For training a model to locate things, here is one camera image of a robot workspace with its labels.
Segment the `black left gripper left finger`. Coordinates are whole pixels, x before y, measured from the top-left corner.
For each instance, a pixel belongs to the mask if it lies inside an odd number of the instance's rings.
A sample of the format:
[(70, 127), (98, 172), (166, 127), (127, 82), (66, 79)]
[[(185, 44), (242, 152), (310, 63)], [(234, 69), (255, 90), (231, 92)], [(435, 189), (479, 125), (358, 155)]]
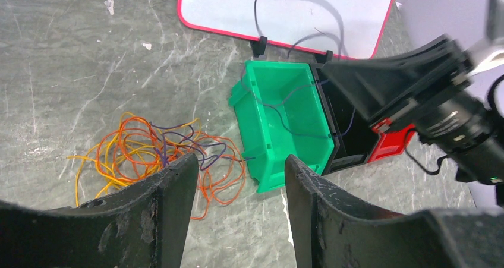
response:
[(79, 207), (1, 203), (2, 267), (179, 267), (199, 175), (184, 155)]

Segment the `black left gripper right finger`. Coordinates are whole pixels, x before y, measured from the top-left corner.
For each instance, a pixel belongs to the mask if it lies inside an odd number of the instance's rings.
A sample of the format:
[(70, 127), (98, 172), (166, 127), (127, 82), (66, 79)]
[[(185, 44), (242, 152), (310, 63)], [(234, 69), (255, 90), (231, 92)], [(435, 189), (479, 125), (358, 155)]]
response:
[(502, 267), (502, 209), (428, 209), (403, 215), (285, 162), (298, 267)]

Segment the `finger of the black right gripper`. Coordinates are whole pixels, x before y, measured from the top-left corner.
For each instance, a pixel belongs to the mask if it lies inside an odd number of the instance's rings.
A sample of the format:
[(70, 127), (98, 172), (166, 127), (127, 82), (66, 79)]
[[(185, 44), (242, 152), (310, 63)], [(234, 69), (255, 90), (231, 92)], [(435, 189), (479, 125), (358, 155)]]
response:
[(445, 35), (388, 58), (327, 62), (322, 74), (373, 130), (401, 130), (468, 86), (469, 54)]

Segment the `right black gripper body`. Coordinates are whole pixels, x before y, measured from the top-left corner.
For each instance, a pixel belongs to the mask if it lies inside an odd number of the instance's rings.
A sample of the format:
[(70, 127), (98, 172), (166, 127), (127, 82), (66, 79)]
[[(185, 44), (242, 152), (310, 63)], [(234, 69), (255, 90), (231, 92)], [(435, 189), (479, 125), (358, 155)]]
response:
[(503, 124), (478, 99), (460, 92), (413, 125), (421, 142), (457, 164), (457, 181), (503, 183)]

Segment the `black plastic bin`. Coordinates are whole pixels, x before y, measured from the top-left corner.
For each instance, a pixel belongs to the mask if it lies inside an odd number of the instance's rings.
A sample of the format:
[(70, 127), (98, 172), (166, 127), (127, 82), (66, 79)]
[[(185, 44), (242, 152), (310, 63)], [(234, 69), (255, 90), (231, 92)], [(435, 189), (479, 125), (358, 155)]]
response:
[(379, 135), (372, 132), (344, 94), (327, 80), (321, 72), (322, 64), (309, 66), (335, 145), (322, 175), (367, 163)]

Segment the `red plastic bin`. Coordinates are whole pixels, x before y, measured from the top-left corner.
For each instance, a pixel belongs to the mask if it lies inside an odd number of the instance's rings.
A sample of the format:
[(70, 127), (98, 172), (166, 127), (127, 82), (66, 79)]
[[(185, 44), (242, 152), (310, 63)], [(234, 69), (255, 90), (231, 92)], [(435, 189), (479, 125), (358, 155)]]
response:
[(407, 131), (414, 128), (412, 124), (397, 132), (385, 132), (385, 128), (390, 126), (392, 121), (388, 118), (380, 121), (371, 130), (379, 135), (379, 140), (370, 153), (367, 163), (396, 156), (404, 152), (405, 147), (412, 139), (412, 134), (407, 135)]

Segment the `green plastic bin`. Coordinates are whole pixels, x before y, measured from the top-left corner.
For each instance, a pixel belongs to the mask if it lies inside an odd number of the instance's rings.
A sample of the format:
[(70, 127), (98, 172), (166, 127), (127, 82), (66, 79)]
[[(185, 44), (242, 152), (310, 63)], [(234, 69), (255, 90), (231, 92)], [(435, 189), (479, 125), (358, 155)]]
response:
[(228, 102), (258, 193), (285, 185), (289, 155), (322, 174), (335, 145), (309, 64), (247, 61)]

